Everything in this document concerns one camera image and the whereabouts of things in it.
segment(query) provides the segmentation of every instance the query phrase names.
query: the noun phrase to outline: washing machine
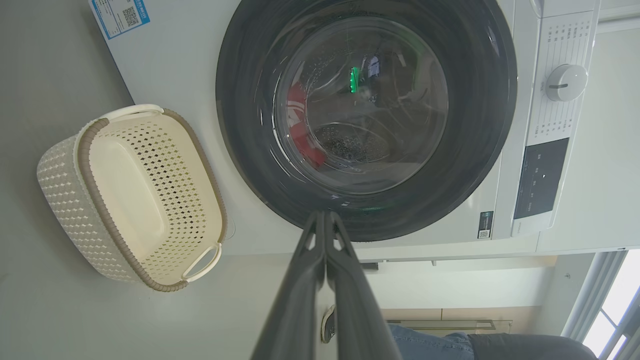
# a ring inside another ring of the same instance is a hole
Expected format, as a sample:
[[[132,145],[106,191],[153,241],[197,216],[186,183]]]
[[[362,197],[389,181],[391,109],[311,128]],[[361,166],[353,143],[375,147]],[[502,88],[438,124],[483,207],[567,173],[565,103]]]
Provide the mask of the washing machine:
[[[135,103],[196,131],[226,254],[292,252],[316,209],[341,215],[364,261],[554,222],[597,0],[90,6]]]

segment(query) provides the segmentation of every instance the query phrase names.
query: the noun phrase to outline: door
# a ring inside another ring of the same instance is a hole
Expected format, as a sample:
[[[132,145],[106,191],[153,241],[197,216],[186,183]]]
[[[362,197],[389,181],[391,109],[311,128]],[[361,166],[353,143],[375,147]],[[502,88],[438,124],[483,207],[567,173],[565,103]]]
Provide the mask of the door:
[[[332,209],[352,240],[459,206],[495,163],[516,97],[495,0],[243,0],[221,48],[227,149],[292,224]]]

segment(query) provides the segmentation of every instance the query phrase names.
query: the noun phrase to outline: person's leg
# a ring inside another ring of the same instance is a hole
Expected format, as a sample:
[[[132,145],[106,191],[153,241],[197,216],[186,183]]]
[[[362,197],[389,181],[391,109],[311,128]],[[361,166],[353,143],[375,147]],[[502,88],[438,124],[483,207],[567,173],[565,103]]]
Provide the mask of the person's leg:
[[[389,325],[403,360],[474,360],[474,350],[461,332],[444,338]]]

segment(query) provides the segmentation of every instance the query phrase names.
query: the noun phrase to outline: door glass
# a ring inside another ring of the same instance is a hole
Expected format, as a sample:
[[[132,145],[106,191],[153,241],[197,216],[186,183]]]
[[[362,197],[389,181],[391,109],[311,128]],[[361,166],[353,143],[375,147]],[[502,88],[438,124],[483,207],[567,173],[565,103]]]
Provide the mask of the door glass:
[[[304,178],[366,194],[402,183],[429,160],[448,97],[440,63],[420,36],[362,17],[337,21],[303,43],[276,103],[276,138]]]

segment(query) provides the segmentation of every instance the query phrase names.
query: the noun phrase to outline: white plastic basket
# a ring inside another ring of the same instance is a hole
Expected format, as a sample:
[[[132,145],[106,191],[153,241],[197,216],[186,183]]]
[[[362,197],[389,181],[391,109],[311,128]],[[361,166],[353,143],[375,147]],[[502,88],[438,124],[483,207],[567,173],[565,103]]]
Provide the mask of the white plastic basket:
[[[193,130],[173,111],[146,104],[103,115],[49,149],[37,174],[64,230],[106,277],[175,291],[220,259],[222,199]]]

